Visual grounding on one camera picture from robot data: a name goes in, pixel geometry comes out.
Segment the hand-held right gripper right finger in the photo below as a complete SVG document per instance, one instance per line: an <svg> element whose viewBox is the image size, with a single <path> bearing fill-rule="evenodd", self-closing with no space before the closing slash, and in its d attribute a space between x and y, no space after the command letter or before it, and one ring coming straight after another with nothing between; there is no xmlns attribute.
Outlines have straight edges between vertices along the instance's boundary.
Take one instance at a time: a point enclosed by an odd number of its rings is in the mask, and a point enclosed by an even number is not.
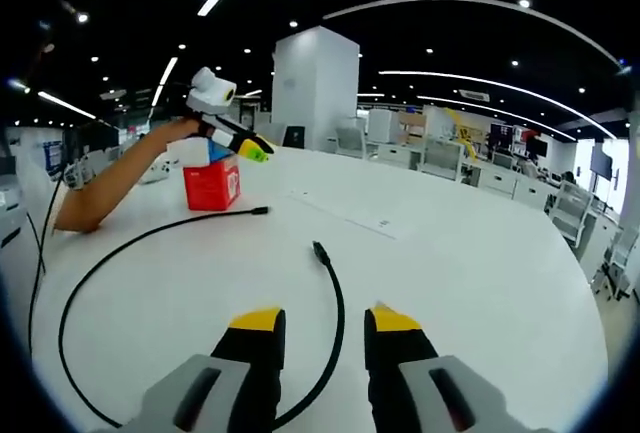
<svg viewBox="0 0 640 433"><path fill-rule="evenodd" d="M368 399L378 432L528 432L501 391L455 356L440 356L421 325L383 303L364 314Z"/></svg>

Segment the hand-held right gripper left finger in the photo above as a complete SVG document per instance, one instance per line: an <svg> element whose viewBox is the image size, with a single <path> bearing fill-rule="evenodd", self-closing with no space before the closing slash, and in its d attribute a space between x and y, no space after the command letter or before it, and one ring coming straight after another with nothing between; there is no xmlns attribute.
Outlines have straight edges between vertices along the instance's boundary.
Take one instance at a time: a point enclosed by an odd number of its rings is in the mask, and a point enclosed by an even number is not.
<svg viewBox="0 0 640 433"><path fill-rule="evenodd" d="M150 387L122 432L270 432L281 398L286 315L234 318L212 353L197 354Z"/></svg>

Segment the person's left hand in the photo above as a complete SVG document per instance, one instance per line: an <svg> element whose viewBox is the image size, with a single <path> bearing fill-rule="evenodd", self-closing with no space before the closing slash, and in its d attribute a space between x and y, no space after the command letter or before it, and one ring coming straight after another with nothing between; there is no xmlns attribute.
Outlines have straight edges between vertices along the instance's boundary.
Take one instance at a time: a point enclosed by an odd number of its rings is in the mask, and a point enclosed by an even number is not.
<svg viewBox="0 0 640 433"><path fill-rule="evenodd" d="M172 143L193 135L200 130L200 121L193 118L180 118L168 125L167 142Z"/></svg>

